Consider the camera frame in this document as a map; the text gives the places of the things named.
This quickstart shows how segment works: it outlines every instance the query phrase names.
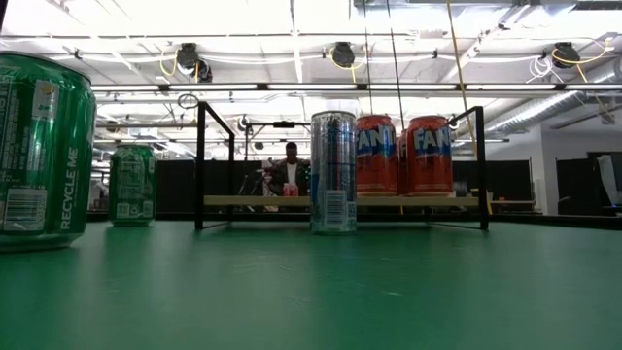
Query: green table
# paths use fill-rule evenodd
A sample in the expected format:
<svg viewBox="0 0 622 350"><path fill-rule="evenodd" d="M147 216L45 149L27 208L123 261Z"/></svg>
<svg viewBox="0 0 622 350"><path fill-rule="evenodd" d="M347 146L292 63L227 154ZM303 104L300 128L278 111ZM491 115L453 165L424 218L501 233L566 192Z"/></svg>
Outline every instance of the green table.
<svg viewBox="0 0 622 350"><path fill-rule="evenodd" d="M622 232L292 225L0 255L0 349L622 349Z"/></svg>

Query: man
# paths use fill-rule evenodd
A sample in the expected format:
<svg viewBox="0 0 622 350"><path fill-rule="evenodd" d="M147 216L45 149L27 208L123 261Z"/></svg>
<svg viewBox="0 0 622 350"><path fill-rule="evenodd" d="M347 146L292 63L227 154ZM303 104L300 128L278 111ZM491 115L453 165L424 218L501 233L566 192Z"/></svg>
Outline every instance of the man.
<svg viewBox="0 0 622 350"><path fill-rule="evenodd" d="M283 186L291 184L298 186L299 195L306 195L309 186L305 170L309 160L298 159L298 146L294 142L288 142L285 154L287 157L272 167L272 179L268 184L270 190L276 195L283 195Z"/></svg>

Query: sprite can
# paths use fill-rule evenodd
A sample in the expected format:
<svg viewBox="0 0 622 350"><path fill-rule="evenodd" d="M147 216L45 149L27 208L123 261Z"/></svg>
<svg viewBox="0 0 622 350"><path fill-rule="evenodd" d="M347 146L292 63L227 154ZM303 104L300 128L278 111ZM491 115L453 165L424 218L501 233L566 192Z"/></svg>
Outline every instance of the sprite can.
<svg viewBox="0 0 622 350"><path fill-rule="evenodd" d="M156 156L149 146L121 145L111 159L110 221L146 226L154 219Z"/></svg>
<svg viewBox="0 0 622 350"><path fill-rule="evenodd" d="M68 246L85 231L95 109L87 76L0 52L0 251Z"/></svg>

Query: black metal frame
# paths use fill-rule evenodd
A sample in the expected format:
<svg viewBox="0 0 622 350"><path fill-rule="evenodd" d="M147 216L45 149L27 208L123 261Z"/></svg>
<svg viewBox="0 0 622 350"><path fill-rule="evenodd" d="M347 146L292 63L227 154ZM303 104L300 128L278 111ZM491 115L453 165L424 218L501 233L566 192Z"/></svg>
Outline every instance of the black metal frame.
<svg viewBox="0 0 622 350"><path fill-rule="evenodd" d="M195 190L195 199L194 199L194 228L204 229L207 228L203 225L203 220L209 219L218 220L221 219L222 215L209 215L204 216L203 214L203 196L204 196L204 181L203 174L205 168L205 117L206 112L210 114L210 116L218 123L218 125L228 134L228 149L229 149L229 159L228 159L228 170L229 170L229 183L228 183L228 195L235 195L235 190L233 187L233 173L234 173L234 152L235 152L235 134L233 130L226 124L225 121L212 109L209 103L205 101L201 101L198 103L198 122L197 122L197 138L196 138L196 159L195 159L195 168L194 168L194 178L196 182L196 190ZM479 227L473 226L461 226L461 228L479 228L483 230L488 229L488 224L490 221L489 213L488 213L488 191L487 191L487 182L486 182L486 146L484 142L484 108L481 106L476 106L468 111L460 114L457 117L454 117L449 121L450 124L456 124L458 121L468 118L471 114L475 114L475 136L477 138L477 185L479 187L478 191L478 206L479 206ZM308 123L306 122L290 122L288 126L285 127L294 127L297 125L306 126ZM256 123L247 123L245 127L245 139L246 139L246 151L244 159L248 158L248 144L249 144L249 128L251 126L276 126L283 127L278 123L271 122L256 122ZM246 221L275 221L275 220L286 220L286 221L299 221L300 219L306 218L304 215L288 215L288 214L257 214L257 215L244 215L244 214L234 214L233 206L227 206L225 221L219 224L211 225L209 228L215 226L221 226L228 224L234 220L246 220ZM361 216L362 222L373 220L371 217ZM450 217L435 217L435 216L416 216L412 218L404 218L400 217L401 221L405 222L429 222L434 219L439 221L461 221L468 222L472 221L469 218L454 218Z"/></svg>

